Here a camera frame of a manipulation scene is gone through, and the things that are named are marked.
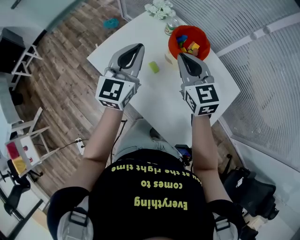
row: forearm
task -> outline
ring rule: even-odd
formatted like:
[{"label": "forearm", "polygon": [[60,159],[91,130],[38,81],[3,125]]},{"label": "forearm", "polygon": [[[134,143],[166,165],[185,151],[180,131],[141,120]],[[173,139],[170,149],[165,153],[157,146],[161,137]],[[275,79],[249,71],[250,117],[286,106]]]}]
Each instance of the forearm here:
[{"label": "forearm", "polygon": [[199,171],[218,170],[218,151],[208,116],[193,118],[193,166]]},{"label": "forearm", "polygon": [[123,111],[108,107],[104,110],[100,122],[85,147],[84,158],[107,162],[120,127],[122,116]]}]

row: green block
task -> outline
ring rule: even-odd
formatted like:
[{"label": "green block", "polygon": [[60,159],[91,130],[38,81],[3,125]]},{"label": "green block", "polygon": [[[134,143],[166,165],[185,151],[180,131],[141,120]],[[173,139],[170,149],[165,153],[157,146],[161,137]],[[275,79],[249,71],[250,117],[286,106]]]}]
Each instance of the green block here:
[{"label": "green block", "polygon": [[158,65],[156,64],[155,61],[150,62],[150,63],[149,63],[149,67],[152,69],[152,71],[153,71],[154,73],[158,73],[158,72],[159,72],[159,67],[158,67]]}]

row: wooden floor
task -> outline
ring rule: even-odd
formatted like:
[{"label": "wooden floor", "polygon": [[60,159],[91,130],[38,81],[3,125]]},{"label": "wooden floor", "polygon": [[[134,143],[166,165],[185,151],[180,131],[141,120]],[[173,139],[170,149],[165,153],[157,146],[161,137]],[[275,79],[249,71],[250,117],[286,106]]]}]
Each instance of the wooden floor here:
[{"label": "wooden floor", "polygon": [[[101,44],[117,30],[103,28],[103,21],[113,17],[118,18],[119,27],[126,24],[119,14],[117,1],[82,3],[53,32],[43,37],[37,49],[44,60],[33,61],[30,65],[33,76],[18,84],[17,91],[24,97],[24,103],[16,107],[21,119],[32,120],[37,109],[42,107],[36,129],[51,127],[45,135],[50,147],[65,146],[78,137],[89,139],[101,118],[104,108],[94,98],[100,73],[86,58],[95,50],[95,44]],[[124,133],[140,117],[132,106],[127,106],[123,119],[128,119],[128,123]],[[228,153],[240,165],[218,123],[213,126],[213,134],[220,168],[224,168]],[[37,183],[51,196],[75,171],[81,159],[76,144],[61,149],[36,167],[44,173]]]}]

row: power strip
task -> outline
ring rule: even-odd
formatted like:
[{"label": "power strip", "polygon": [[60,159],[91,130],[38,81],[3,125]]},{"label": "power strip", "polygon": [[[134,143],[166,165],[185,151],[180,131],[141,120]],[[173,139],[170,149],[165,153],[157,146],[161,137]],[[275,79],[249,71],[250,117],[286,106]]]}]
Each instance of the power strip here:
[{"label": "power strip", "polygon": [[76,139],[76,141],[78,141],[78,142],[76,143],[76,145],[77,145],[77,147],[78,147],[78,149],[79,149],[81,155],[83,155],[84,147],[85,147],[84,144],[83,144],[83,141],[82,141],[82,139],[81,139],[80,137],[78,137],[78,138]]}]

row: orange bucket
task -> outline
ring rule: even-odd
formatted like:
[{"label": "orange bucket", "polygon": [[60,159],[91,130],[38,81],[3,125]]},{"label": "orange bucket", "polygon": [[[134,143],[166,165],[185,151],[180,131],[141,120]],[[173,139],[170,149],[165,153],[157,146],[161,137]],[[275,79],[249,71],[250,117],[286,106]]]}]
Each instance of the orange bucket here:
[{"label": "orange bucket", "polygon": [[169,39],[169,50],[175,59],[177,59],[179,53],[182,53],[176,40],[176,38],[182,35],[187,35],[187,40],[184,42],[183,47],[187,49],[192,42],[195,42],[200,46],[197,58],[204,60],[208,56],[210,53],[210,43],[205,33],[198,27],[183,25],[177,27]]}]

